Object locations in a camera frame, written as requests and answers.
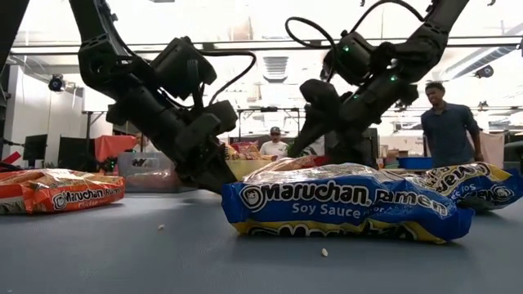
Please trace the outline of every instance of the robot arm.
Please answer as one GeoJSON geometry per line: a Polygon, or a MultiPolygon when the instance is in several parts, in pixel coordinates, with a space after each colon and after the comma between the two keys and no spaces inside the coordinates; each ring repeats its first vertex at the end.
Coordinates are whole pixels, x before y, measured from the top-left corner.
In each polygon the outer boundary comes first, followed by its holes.
{"type": "Polygon", "coordinates": [[[440,62],[449,32],[467,3],[432,0],[422,25],[401,44],[385,42],[373,47],[357,32],[343,32],[339,44],[326,55],[324,69],[333,70],[359,88],[340,97],[327,82],[305,82],[300,90],[308,104],[306,122],[289,156],[334,131],[337,144],[329,154],[333,163],[368,164],[353,146],[359,144],[361,133],[371,124],[380,123],[383,113],[398,100],[410,105],[418,98],[413,83],[440,62]]]}
{"type": "Polygon", "coordinates": [[[235,176],[224,160],[217,135],[235,128],[228,101],[203,107],[200,89],[216,73],[189,38],[174,38],[154,60],[143,60],[119,37],[105,0],[70,0],[82,38],[80,74],[90,88],[114,99],[111,123],[131,122],[177,165],[178,176],[220,193],[235,176]],[[193,95],[188,109],[171,99],[193,95]]]}

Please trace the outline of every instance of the gray table surface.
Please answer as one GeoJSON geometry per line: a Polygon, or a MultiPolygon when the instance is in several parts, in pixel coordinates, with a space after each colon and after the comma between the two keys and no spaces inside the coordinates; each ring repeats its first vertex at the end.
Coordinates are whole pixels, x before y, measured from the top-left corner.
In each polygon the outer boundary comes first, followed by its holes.
{"type": "Polygon", "coordinates": [[[216,195],[130,194],[83,212],[0,217],[0,294],[521,293],[522,210],[477,216],[468,236],[436,246],[240,237],[216,195]]]}

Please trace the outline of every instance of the man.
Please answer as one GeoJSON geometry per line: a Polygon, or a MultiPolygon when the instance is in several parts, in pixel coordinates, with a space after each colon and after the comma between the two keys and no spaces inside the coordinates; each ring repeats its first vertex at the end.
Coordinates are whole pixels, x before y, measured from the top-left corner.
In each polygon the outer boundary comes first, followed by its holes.
{"type": "Polygon", "coordinates": [[[465,105],[454,105],[443,100],[445,88],[440,82],[430,82],[425,93],[432,104],[422,115],[423,133],[431,151],[433,167],[448,167],[482,162],[480,128],[465,105]],[[474,149],[467,138],[471,134],[474,149]]]}
{"type": "Polygon", "coordinates": [[[141,140],[142,140],[142,137],[143,137],[143,152],[145,153],[154,153],[154,152],[159,152],[153,145],[153,143],[150,142],[149,138],[147,138],[146,136],[144,136],[141,132],[138,132],[136,135],[136,144],[134,145],[134,148],[133,150],[136,151],[136,152],[140,152],[141,150],[141,140]]]}
{"type": "Polygon", "coordinates": [[[287,156],[287,144],[281,141],[279,127],[270,129],[270,141],[263,143],[260,153],[263,155],[276,155],[278,158],[287,156]]]}

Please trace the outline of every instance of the blue ramen package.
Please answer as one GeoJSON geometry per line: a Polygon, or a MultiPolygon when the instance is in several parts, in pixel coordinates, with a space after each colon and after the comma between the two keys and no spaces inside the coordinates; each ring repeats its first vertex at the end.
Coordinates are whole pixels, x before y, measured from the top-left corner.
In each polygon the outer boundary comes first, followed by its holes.
{"type": "Polygon", "coordinates": [[[257,171],[224,185],[222,206],[241,234],[373,235],[445,243],[470,229],[474,211],[415,181],[346,163],[257,171]]]}
{"type": "Polygon", "coordinates": [[[523,195],[519,172],[504,171],[488,163],[435,168],[424,176],[407,179],[477,212],[504,208],[523,195]]]}

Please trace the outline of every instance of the cap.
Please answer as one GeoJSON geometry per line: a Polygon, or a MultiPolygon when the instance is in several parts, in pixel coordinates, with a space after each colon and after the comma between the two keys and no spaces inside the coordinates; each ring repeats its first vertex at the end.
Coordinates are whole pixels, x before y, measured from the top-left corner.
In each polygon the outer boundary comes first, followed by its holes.
{"type": "Polygon", "coordinates": [[[271,134],[281,134],[281,131],[279,130],[279,127],[272,127],[270,129],[271,134]]]}

